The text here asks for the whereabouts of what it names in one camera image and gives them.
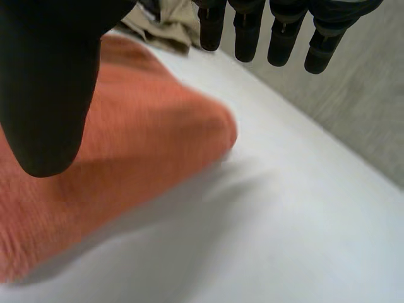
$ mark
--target white surface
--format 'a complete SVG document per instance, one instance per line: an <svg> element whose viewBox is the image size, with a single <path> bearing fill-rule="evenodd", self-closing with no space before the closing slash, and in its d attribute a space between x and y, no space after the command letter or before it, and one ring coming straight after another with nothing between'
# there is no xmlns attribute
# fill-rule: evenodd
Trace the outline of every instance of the white surface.
<svg viewBox="0 0 404 303"><path fill-rule="evenodd" d="M233 110L233 152L0 303L404 302L402 192L223 53L153 52Z"/></svg>

